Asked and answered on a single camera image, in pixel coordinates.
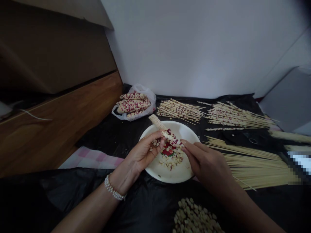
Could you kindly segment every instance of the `hand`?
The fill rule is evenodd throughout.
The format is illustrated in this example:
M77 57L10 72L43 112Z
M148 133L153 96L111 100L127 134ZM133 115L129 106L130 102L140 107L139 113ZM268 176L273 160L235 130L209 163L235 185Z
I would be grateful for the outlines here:
M155 147L152 141L161 138L160 144ZM142 172L154 160L156 155L162 150L165 143L165 137L162 136L162 130L156 131L142 138L137 145L130 151L126 160L134 161L137 171Z
M181 142L192 171L210 193L220 196L239 188L221 152L199 142L192 144L183 139Z

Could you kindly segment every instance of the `beaded bracelet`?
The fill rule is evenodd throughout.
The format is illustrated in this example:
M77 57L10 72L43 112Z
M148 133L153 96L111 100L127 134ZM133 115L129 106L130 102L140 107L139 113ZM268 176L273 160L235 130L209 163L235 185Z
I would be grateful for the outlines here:
M109 181L109 176L110 175L111 175L111 173L109 175L107 175L106 178L105 178L105 187L108 189L108 191L110 193L112 193L114 198L116 198L119 201L122 201L122 200L125 201L126 195L122 196L120 193L118 193L116 190L114 190L113 187L111 186L110 181Z

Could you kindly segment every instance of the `person's right hand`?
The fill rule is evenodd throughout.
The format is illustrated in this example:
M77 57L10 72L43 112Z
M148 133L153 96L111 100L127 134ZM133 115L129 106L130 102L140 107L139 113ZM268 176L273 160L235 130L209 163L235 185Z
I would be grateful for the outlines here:
M239 188L221 152L199 142L192 144L184 139L181 142L185 146L182 150L189 158L192 171L211 194L223 196Z

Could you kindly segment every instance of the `white wall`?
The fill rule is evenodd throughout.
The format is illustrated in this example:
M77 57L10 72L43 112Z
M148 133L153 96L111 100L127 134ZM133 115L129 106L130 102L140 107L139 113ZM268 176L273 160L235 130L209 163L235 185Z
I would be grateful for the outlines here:
M309 25L294 0L102 3L123 82L173 96L264 94L275 84L268 74Z

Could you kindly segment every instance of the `white cable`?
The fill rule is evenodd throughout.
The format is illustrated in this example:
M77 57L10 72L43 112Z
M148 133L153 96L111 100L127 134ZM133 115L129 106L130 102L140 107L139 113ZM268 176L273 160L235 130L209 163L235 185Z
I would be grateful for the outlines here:
M29 115L31 115L32 117L37 118L37 119L39 119L39 120L51 120L51 119L43 119L43 118L38 118L38 117L36 117L36 116L32 115L30 112L28 112L28 111L26 111L26 110L23 110L23 109L20 109L20 110L21 110L21 111L23 111L23 112L28 113L28 114L29 114Z

